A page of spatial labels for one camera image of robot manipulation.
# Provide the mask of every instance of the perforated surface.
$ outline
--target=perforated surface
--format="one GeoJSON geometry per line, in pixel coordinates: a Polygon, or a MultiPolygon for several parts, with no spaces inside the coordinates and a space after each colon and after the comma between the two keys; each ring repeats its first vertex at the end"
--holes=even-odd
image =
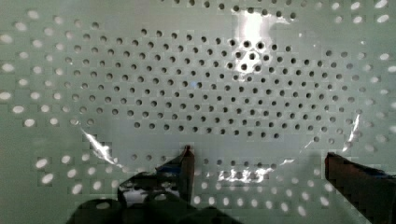
{"type": "Polygon", "coordinates": [[[365,223],[328,151],[394,174],[389,1],[1,5],[1,223],[64,223],[186,144],[192,204],[244,223],[365,223]]]}

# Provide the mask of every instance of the dark object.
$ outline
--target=dark object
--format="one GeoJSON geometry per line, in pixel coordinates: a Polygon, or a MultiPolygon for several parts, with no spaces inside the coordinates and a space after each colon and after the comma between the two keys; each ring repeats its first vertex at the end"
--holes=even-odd
{"type": "Polygon", "coordinates": [[[396,179],[328,153],[326,179],[374,224],[396,224],[396,179]]]}
{"type": "Polygon", "coordinates": [[[154,174],[140,173],[121,183],[118,199],[125,207],[142,203],[152,192],[168,191],[186,202],[191,200],[194,155],[185,146],[181,155],[156,168],[154,174]]]}
{"type": "Polygon", "coordinates": [[[186,146],[180,156],[120,184],[119,201],[83,203],[66,224],[240,224],[215,207],[190,205],[194,155],[186,146]]]}
{"type": "Polygon", "coordinates": [[[82,203],[66,224],[113,224],[121,223],[122,206],[115,200],[91,200],[82,203]]]}

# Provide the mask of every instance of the perforated panel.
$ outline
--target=perforated panel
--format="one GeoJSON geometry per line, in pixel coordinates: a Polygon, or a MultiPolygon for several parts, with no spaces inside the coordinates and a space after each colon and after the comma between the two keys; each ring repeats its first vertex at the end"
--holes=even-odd
{"type": "Polygon", "coordinates": [[[64,223],[186,144],[191,203],[244,223],[366,223],[328,151],[394,174],[388,0],[1,6],[1,223],[64,223]]]}

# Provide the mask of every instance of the perforated metal sheet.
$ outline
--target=perforated metal sheet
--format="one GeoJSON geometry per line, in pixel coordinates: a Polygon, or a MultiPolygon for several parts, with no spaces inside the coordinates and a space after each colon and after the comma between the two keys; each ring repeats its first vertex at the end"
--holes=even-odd
{"type": "Polygon", "coordinates": [[[323,159],[394,174],[395,10],[2,0],[0,222],[64,223],[191,144],[197,207],[244,223],[366,223],[323,159]]]}

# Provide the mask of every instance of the metal plate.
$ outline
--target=metal plate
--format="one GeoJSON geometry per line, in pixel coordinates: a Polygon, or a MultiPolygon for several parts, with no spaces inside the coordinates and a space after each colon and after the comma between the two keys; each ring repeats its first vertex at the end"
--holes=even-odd
{"type": "Polygon", "coordinates": [[[192,204],[244,223],[365,223],[328,151],[394,174],[388,0],[1,6],[1,223],[64,223],[186,144],[192,204]]]}

